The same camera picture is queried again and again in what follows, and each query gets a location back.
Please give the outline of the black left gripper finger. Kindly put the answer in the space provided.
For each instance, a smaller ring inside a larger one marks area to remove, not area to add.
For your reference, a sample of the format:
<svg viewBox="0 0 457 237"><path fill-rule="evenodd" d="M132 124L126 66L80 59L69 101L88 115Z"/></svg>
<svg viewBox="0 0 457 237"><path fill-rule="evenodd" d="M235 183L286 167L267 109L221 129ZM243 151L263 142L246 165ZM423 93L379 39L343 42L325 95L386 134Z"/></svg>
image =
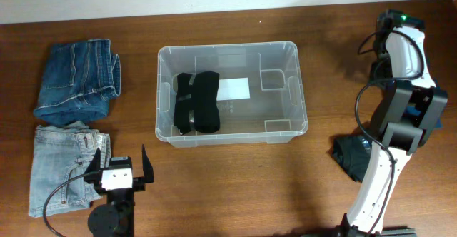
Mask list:
<svg viewBox="0 0 457 237"><path fill-rule="evenodd" d="M97 183L100 179L101 172L101 150L98 148L92 161L84 172L84 181L86 183Z"/></svg>
<svg viewBox="0 0 457 237"><path fill-rule="evenodd" d="M146 154L145 145L142 145L141 155L142 155L142 169L143 169L143 173L144 173L144 182L153 183L154 182L154 168L151 165L151 162Z"/></svg>

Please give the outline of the black garment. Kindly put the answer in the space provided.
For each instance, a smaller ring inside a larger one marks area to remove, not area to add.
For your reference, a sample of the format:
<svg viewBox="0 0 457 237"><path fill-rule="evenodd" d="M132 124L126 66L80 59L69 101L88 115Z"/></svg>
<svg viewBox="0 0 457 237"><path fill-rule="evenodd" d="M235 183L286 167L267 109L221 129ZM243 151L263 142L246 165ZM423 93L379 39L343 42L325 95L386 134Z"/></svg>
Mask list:
<svg viewBox="0 0 457 237"><path fill-rule="evenodd" d="M191 131L215 133L221 127L217 93L219 73L204 71L177 76L177 95L174 107L174 126L180 135Z"/></svg>

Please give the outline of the dark charcoal garment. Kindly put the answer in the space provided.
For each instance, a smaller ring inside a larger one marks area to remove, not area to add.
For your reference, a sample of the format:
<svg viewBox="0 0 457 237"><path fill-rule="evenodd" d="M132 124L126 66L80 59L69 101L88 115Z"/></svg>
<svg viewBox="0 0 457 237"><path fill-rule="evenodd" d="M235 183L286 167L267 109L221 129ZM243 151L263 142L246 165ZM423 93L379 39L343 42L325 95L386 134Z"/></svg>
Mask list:
<svg viewBox="0 0 457 237"><path fill-rule="evenodd" d="M338 137L333 141L332 157L355 182L362 182L371 156L371 143L364 135Z"/></svg>

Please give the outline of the dark blue jeans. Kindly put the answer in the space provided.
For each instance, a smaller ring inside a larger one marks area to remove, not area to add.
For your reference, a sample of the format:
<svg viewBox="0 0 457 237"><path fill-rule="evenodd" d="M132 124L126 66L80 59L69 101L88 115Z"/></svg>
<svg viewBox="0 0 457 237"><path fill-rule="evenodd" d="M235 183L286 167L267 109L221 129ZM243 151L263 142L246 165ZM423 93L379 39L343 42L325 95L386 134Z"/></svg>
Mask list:
<svg viewBox="0 0 457 237"><path fill-rule="evenodd" d="M89 39L51 47L33 114L66 126L108 116L109 101L121 94L121 62L110 39Z"/></svg>

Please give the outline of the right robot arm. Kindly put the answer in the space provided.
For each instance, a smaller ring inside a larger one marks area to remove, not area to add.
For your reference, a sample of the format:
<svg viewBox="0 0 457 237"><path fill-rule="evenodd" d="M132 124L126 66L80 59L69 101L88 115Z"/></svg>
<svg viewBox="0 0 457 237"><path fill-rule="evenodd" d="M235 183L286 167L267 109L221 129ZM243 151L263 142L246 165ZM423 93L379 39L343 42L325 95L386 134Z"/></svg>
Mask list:
<svg viewBox="0 0 457 237"><path fill-rule="evenodd" d="M404 166L440 121L447 93L431 78L425 24L389 9L370 34L369 86L383 98L360 135L333 142L357 199L331 236L413 236L383 218ZM158 53L156 137L176 148L287 143L308 130L298 49L291 41L165 46Z"/></svg>

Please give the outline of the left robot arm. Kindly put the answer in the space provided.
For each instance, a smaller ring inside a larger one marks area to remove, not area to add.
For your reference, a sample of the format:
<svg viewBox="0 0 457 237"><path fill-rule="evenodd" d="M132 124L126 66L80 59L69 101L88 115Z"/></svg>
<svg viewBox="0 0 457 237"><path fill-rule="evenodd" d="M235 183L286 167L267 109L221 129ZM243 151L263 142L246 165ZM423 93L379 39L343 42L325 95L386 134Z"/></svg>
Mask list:
<svg viewBox="0 0 457 237"><path fill-rule="evenodd" d="M93 237L134 237L134 194L145 190L153 177L133 176L130 157L114 157L101 167L101 150L97 149L85 171L84 181L91 184L106 203L97 206L88 217Z"/></svg>

